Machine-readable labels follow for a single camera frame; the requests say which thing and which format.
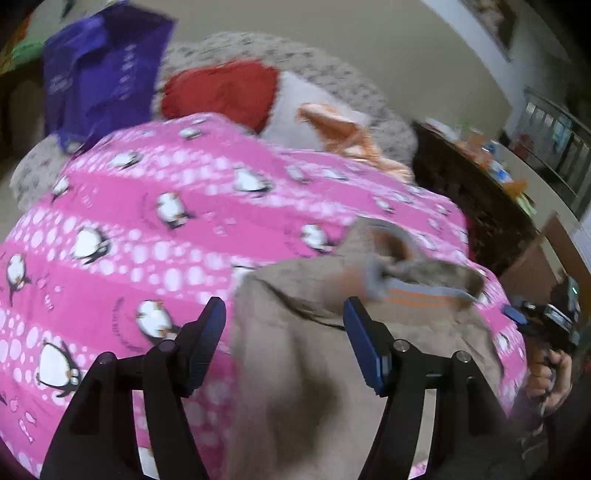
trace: red pillow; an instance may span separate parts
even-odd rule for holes
[[[226,115],[260,133],[275,99],[279,71],[258,60],[185,70],[164,86],[162,113],[179,118],[198,112]]]

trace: beige carpet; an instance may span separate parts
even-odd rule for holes
[[[14,158],[0,160],[0,241],[2,242],[22,215],[9,187],[10,177],[17,163],[18,160]]]

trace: metal railing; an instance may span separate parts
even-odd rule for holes
[[[514,140],[527,135],[525,162],[581,219],[591,202],[591,129],[536,91],[525,96]]]

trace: brown towel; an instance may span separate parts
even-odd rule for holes
[[[435,286],[420,285],[425,275]],[[239,380],[225,478],[340,480],[359,474],[385,399],[365,385],[342,330],[340,310],[348,295],[363,298],[394,338],[423,352],[470,352],[496,392],[501,364],[468,293],[481,289],[478,273],[429,260],[399,227],[365,218],[332,256],[289,260],[247,275],[236,294]],[[428,443],[420,445],[425,456]]]

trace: pink penguin blanket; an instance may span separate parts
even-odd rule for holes
[[[226,330],[184,408],[218,478],[236,388],[236,286],[262,265],[330,253],[358,215],[397,223],[429,256],[486,277],[478,309],[503,364],[499,398],[508,410],[525,373],[523,340],[501,313],[507,300],[497,279],[466,256],[456,205],[370,166],[282,150],[201,113],[118,131],[72,158],[0,247],[0,437],[38,476],[96,356],[138,355],[174,338],[216,295],[228,307]],[[134,412],[144,471],[156,476],[139,394]]]

